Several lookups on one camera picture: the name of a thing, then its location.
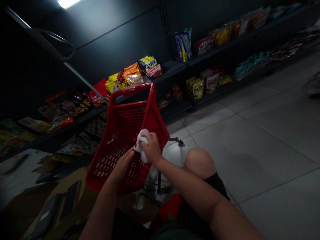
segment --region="gray tile floor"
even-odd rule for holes
[[[320,101],[301,90],[317,71],[319,51],[166,122],[185,146],[168,142],[164,157],[183,166],[189,149],[206,149],[232,203],[268,239],[319,239]],[[1,209],[35,185],[30,171],[43,154],[0,178]],[[147,181],[157,181],[155,168]],[[170,183],[163,177],[162,184]]]

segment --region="ceiling light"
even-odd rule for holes
[[[76,3],[80,2],[81,0],[58,0],[58,3],[64,9],[68,9],[69,7],[75,5]]]

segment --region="black shorts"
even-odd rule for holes
[[[230,201],[223,182],[217,173],[204,181]],[[208,223],[200,218],[183,198],[182,206],[178,212],[178,222],[186,226],[186,228],[202,239],[214,239]],[[137,236],[139,239],[150,239],[151,233],[140,223],[134,221],[121,210],[116,208],[112,239],[130,239],[132,236]]]

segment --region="red shopping basket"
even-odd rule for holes
[[[147,101],[116,106],[118,96],[131,96],[150,88]],[[114,169],[118,159],[136,143],[139,132],[146,128],[157,134],[163,150],[169,139],[168,130],[160,115],[154,83],[144,83],[118,90],[111,94],[107,110],[107,125],[99,149],[96,152],[86,177],[86,184],[99,192]],[[149,173],[151,163],[144,164],[135,153],[128,171],[119,184],[118,195],[140,190]]]

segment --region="chip bag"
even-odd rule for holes
[[[141,69],[137,62],[127,68],[124,68],[122,76],[130,86],[144,83],[144,78],[141,74]]]
[[[162,74],[161,64],[159,59],[156,56],[148,55],[144,58],[141,58],[138,61],[138,64],[144,74],[148,76],[151,80],[159,77]]]

